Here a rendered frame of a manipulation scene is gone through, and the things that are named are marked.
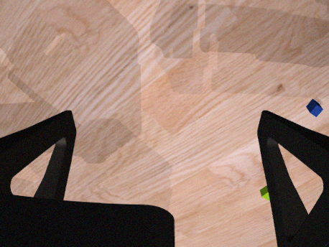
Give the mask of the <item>lime green rod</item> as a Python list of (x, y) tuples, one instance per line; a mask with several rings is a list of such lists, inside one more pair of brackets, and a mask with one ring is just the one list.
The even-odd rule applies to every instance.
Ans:
[(267, 186), (263, 187), (262, 189), (260, 189), (260, 193), (261, 193), (261, 196), (263, 198), (265, 198), (266, 200), (270, 201), (269, 200), (269, 193), (268, 193), (268, 189), (267, 189)]

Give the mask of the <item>small blue block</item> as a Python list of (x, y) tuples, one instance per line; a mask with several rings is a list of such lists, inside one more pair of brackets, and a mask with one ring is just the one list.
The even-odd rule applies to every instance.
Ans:
[(320, 104), (317, 101), (315, 101), (314, 99), (312, 99), (307, 104), (306, 108), (315, 117), (317, 117), (321, 113), (321, 111), (323, 110), (323, 108), (320, 106)]

